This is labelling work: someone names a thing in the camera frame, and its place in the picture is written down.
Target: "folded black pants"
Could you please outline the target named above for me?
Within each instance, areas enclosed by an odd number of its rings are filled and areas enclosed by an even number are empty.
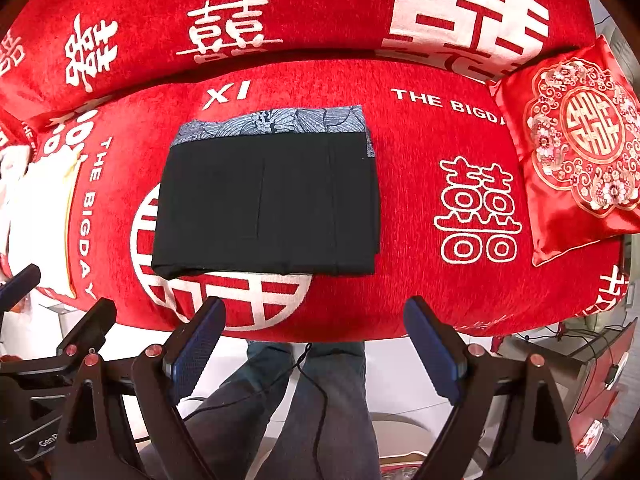
[[[370,274],[378,252],[375,158],[364,133],[184,142],[160,186],[152,269]]]

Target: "silver screw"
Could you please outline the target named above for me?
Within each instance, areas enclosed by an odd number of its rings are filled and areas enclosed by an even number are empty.
[[[98,354],[89,354],[84,358],[84,364],[87,366],[95,366],[100,361],[100,356]]]
[[[145,355],[147,357],[158,357],[162,353],[162,345],[151,345],[146,347]]]
[[[480,356],[483,356],[486,353],[486,350],[484,349],[484,347],[479,345],[479,344],[477,344],[477,343],[471,343],[466,348],[469,350],[469,353],[471,355],[473,355],[474,357],[480,357]]]
[[[529,361],[531,361],[532,365],[538,368],[545,365],[545,358],[543,358],[540,354],[531,354],[531,357],[529,357]]]

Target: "blue jeans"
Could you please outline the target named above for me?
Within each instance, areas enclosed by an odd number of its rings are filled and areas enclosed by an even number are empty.
[[[218,480],[244,480],[271,415],[284,397],[294,363],[291,346],[281,343],[252,342],[247,357],[200,408],[251,397],[200,413],[186,423]],[[364,387],[364,343],[313,344],[303,370],[328,397],[318,443],[322,476],[325,480],[379,479],[378,446]],[[256,480],[320,480],[313,449],[323,404],[320,390],[301,376],[280,437]],[[151,445],[140,456],[149,476],[166,478]]]

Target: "blue patterned fabric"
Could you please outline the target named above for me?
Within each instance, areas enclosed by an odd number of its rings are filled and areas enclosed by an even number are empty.
[[[180,127],[171,146],[193,140],[240,135],[347,132],[366,133],[367,156],[376,156],[360,105],[336,108],[274,108],[234,117],[221,123],[193,120]]]

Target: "circular white emblem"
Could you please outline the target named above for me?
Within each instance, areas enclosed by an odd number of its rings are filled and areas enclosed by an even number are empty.
[[[309,290],[311,275],[208,272],[194,278],[167,281],[154,274],[151,270],[151,253],[158,216],[159,190],[160,184],[155,186],[140,204],[133,219],[130,237],[133,269],[151,301],[173,310],[181,321],[187,322],[187,317],[178,311],[184,310],[178,309],[176,296],[180,297],[180,304],[189,301],[194,312],[202,306],[207,296],[231,300],[226,302],[228,325],[225,329],[236,332],[261,330],[277,325],[296,311]],[[234,318],[248,318],[244,315],[248,313],[236,312],[238,305],[244,305],[250,310],[250,324],[234,322]]]

